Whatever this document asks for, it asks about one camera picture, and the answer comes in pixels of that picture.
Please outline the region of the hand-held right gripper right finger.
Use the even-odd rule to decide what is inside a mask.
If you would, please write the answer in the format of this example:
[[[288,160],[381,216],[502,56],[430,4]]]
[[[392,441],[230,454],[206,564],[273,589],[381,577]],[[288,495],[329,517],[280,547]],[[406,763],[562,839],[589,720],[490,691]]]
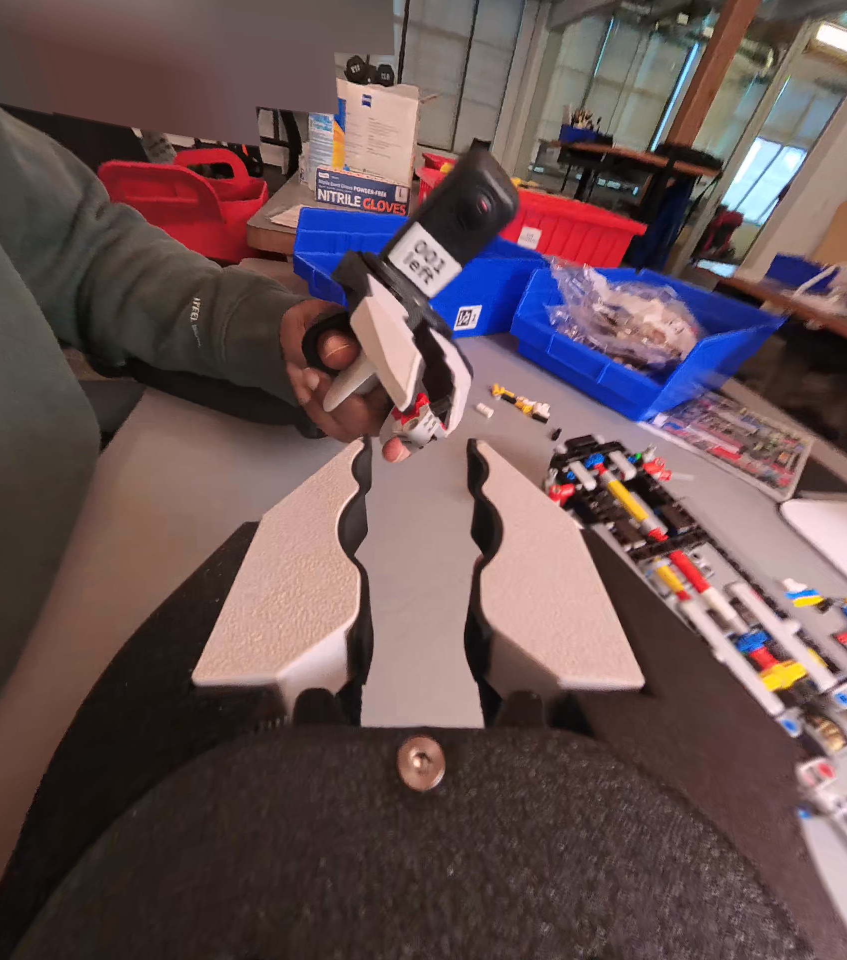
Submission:
[[[485,440],[466,444],[478,548],[465,657],[483,714],[515,694],[549,708],[582,693],[640,691],[645,674],[580,527]]]

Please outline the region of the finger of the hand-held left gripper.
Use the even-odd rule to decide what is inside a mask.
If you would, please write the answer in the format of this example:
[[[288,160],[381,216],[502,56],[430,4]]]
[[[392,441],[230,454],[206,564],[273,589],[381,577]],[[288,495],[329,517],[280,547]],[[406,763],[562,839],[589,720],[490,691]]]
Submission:
[[[419,324],[415,330],[415,345],[422,358],[415,397],[420,390],[428,394],[434,412],[446,427],[448,438],[466,412],[473,370],[441,325]]]
[[[381,386],[403,411],[415,398],[423,355],[408,325],[409,314],[397,297],[373,275],[350,309],[350,326]]]

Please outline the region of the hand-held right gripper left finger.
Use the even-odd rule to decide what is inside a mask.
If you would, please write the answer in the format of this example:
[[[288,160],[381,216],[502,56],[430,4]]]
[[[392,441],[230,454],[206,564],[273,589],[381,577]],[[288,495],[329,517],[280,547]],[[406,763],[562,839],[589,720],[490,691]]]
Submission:
[[[200,689],[274,689],[292,713],[327,690],[360,714],[373,657],[368,575],[357,552],[368,532],[368,438],[268,510],[191,675]]]

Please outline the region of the small red grey lego subassembly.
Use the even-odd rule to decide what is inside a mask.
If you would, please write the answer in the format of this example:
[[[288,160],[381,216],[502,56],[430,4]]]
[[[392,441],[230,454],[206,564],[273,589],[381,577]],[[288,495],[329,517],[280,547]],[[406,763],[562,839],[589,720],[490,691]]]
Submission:
[[[447,427],[434,412],[430,397],[424,390],[417,391],[405,410],[394,406],[379,433],[383,446],[397,440],[410,452],[421,450],[429,443],[447,436]]]

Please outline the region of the lego car chassis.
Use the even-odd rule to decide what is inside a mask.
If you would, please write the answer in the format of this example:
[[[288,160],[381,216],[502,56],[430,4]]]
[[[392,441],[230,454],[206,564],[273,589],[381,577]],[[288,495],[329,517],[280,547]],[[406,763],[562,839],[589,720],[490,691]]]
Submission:
[[[652,450],[585,435],[558,443],[542,488],[584,530],[602,534],[684,626],[705,642],[806,759],[801,796],[847,847],[847,727],[815,683],[796,619],[670,494]]]

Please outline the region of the person's left forearm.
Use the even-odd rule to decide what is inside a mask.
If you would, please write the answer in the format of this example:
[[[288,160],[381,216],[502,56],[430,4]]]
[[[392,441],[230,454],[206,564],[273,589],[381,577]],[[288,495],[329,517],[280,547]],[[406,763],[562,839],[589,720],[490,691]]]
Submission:
[[[285,327],[303,299],[272,278],[222,268],[109,200],[87,169],[68,176],[45,238],[55,255],[32,291],[57,336],[111,362],[258,388],[295,405],[308,399],[288,368],[300,335]]]

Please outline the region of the small yellow black lego assembly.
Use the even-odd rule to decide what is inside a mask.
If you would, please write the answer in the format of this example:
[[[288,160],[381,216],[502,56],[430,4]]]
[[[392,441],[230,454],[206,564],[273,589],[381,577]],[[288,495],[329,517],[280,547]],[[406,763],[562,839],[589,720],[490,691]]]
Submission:
[[[550,422],[550,404],[543,401],[536,401],[524,395],[514,393],[502,386],[500,383],[493,383],[490,388],[491,396],[498,402],[505,402],[513,406],[526,417],[541,423]]]

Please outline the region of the clear bag of lego parts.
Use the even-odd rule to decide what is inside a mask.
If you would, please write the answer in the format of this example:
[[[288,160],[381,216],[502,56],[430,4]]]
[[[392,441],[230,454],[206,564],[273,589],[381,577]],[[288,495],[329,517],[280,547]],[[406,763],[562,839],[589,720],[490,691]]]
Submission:
[[[668,284],[610,280],[591,266],[551,258],[561,300],[546,308],[550,327],[629,369],[661,374],[705,337],[687,303]]]

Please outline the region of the person's left hand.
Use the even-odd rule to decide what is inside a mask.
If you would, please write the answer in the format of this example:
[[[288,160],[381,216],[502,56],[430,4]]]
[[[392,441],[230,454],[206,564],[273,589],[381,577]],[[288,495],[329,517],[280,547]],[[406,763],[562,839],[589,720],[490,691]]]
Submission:
[[[334,385],[334,378],[325,371],[309,366],[302,349],[303,338],[321,316],[330,311],[328,301],[309,298],[288,309],[281,319],[279,343],[287,378],[297,403],[328,437],[350,443],[362,436],[380,435],[392,404],[382,388],[365,394],[353,393],[334,410],[326,411],[324,401]],[[330,331],[321,335],[319,342],[321,362],[334,371],[345,370],[358,360],[358,341],[344,332]],[[382,443],[382,456],[387,463],[406,461],[411,451],[399,438]]]

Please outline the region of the red plastic bin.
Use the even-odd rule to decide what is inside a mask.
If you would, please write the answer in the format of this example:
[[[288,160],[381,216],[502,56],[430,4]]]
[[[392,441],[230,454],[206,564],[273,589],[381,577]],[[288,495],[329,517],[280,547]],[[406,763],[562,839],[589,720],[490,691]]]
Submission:
[[[518,187],[519,206],[500,238],[550,258],[618,268],[647,225],[584,201]]]

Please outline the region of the blue white dispenser box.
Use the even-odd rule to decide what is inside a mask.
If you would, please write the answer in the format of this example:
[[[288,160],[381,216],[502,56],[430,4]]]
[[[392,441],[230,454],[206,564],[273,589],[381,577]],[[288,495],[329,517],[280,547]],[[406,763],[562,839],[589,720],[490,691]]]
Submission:
[[[407,186],[344,169],[317,168],[314,197],[317,203],[346,210],[403,217],[410,210]]]

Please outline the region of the tall white cardboard box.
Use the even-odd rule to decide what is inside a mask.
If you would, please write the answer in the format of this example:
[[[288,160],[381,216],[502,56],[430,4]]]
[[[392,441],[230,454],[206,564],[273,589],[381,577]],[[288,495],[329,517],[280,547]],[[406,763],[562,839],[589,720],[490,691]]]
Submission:
[[[414,174],[421,92],[417,85],[392,87],[336,81],[345,104],[345,168],[395,185],[410,186]]]

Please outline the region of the blue plastic bin square tag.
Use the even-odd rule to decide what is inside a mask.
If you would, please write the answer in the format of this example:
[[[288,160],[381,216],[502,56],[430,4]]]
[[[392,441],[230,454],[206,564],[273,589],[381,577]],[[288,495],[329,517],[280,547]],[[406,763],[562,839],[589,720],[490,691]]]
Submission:
[[[343,304],[333,274],[347,251],[378,255],[406,217],[396,214],[303,208],[298,216],[293,269],[312,297]],[[508,333],[532,275],[550,272],[547,258],[495,239],[432,302],[455,339]]]

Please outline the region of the blue white packet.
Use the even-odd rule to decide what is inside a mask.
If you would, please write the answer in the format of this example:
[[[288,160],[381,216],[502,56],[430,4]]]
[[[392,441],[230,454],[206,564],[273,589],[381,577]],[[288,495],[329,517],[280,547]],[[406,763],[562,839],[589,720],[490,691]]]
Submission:
[[[333,170],[337,163],[337,125],[334,114],[308,114],[306,181],[315,191],[319,170]]]

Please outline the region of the wooden standing desk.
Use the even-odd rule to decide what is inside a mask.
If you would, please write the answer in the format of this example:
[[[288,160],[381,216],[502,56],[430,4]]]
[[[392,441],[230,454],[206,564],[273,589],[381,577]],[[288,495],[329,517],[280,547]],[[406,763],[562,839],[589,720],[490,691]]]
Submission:
[[[560,181],[559,192],[575,200],[592,202],[599,191],[633,202],[643,201],[654,190],[665,190],[681,181],[696,185],[712,181],[723,172],[722,162],[705,154],[679,148],[658,152],[634,150],[597,141],[542,139],[531,168]]]

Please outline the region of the black hex dumbbell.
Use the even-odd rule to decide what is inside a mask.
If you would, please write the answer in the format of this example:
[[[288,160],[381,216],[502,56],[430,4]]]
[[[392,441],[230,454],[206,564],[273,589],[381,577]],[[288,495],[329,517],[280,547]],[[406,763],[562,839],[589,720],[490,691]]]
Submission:
[[[396,84],[396,72],[388,62],[374,64],[367,57],[353,54],[345,62],[344,79],[358,86],[392,88]]]

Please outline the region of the colourful sticker sheet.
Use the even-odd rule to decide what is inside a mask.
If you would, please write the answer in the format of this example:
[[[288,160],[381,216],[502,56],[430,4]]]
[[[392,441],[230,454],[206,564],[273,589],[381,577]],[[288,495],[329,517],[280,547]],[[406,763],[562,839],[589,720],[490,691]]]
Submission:
[[[712,391],[654,414],[643,426],[777,503],[795,496],[813,448],[807,434]]]

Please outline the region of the red plastic caddy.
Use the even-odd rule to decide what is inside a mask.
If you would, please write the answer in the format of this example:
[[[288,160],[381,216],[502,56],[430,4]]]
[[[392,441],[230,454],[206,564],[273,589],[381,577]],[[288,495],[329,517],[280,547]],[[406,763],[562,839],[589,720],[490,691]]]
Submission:
[[[111,160],[98,177],[113,202],[195,253],[226,265],[259,257],[248,223],[268,202],[268,184],[231,150],[182,150],[171,164]]]

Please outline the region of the red black backpack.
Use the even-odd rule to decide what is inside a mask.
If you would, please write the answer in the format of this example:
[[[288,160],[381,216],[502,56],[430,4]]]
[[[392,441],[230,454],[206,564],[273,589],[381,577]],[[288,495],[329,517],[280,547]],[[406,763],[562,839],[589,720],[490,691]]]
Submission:
[[[733,235],[743,221],[741,212],[731,210],[725,205],[718,206],[715,215],[694,247],[692,259],[719,260],[731,256],[734,251]]]

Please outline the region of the wooden pillar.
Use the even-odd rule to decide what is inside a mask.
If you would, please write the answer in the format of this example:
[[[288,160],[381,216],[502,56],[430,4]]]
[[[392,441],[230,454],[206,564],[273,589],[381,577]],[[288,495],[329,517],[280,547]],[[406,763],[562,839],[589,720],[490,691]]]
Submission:
[[[693,147],[761,1],[726,1],[669,129],[667,141]]]

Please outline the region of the small blue bin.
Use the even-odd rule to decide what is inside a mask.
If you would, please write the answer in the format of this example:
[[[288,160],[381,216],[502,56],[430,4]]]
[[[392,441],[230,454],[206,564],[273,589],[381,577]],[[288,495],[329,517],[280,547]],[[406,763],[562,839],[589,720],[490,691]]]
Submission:
[[[791,292],[825,295],[831,291],[838,267],[797,254],[777,253],[763,280]]]

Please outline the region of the long wooden table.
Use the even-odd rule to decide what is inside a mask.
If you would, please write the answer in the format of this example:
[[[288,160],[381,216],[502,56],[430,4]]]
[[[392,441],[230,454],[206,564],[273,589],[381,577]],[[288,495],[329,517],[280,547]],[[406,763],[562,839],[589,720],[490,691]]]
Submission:
[[[716,278],[715,291],[726,295],[740,294],[761,306],[774,307],[787,318],[797,318],[807,325],[815,325],[847,340],[847,315],[821,309],[792,294],[773,281],[753,281],[737,276]]]

